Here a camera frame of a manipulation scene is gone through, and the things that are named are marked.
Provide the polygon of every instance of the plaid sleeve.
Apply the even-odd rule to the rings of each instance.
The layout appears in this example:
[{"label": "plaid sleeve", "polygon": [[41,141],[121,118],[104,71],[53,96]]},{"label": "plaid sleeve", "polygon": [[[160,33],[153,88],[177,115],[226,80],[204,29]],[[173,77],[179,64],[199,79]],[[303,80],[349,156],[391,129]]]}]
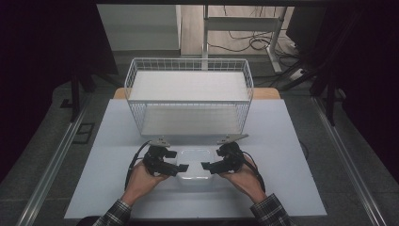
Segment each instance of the plaid sleeve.
[{"label": "plaid sleeve", "polygon": [[130,212],[132,208],[123,202],[117,200],[114,205],[106,212],[106,214],[100,217],[93,226],[122,226],[127,223],[130,218]]},{"label": "plaid sleeve", "polygon": [[250,207],[255,218],[263,226],[295,226],[275,194]]}]

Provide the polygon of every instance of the wall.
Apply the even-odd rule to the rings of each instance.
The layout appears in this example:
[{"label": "wall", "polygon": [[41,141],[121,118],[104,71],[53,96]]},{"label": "wall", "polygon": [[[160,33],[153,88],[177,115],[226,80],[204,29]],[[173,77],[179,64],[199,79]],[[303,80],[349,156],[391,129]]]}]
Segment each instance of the wall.
[{"label": "wall", "polygon": [[97,5],[113,51],[180,49],[180,6]]}]

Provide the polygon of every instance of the wire basket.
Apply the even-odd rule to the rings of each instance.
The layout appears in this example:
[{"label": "wire basket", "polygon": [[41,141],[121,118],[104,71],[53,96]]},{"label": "wire basket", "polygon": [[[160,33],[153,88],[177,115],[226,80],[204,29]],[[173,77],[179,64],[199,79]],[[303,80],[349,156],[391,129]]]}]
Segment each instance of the wire basket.
[{"label": "wire basket", "polygon": [[141,136],[241,134],[253,95],[245,59],[134,58],[125,95]]}]

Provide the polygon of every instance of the human hand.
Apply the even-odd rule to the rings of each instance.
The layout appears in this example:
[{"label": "human hand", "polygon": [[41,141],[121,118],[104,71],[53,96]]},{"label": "human hand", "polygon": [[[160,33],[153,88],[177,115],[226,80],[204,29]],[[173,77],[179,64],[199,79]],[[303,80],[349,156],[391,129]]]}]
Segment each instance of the human hand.
[{"label": "human hand", "polygon": [[[246,155],[245,159],[255,167],[255,164]],[[235,173],[223,172],[219,173],[219,176],[228,179],[238,190],[248,195],[254,203],[259,203],[267,198],[255,173],[245,164]]]},{"label": "human hand", "polygon": [[120,199],[132,206],[138,198],[148,194],[160,182],[165,181],[168,177],[169,176],[163,174],[152,176],[147,171],[147,168],[144,166],[143,162],[140,161],[133,167],[129,184]]}]

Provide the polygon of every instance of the white table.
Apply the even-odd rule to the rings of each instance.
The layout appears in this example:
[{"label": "white table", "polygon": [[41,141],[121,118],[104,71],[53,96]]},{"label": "white table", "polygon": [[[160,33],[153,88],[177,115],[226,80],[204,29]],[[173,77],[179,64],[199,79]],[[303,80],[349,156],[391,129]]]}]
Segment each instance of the white table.
[{"label": "white table", "polygon": [[[266,194],[275,193],[290,216],[327,214],[282,100],[253,100],[244,133],[249,137],[237,143],[255,159]],[[169,149],[214,151],[219,138],[169,139]],[[65,219],[103,215],[121,196],[127,168],[145,141],[126,101],[111,100]],[[132,218],[252,218],[250,206],[247,196],[218,176],[205,191],[181,187],[172,177],[135,204]]]}]

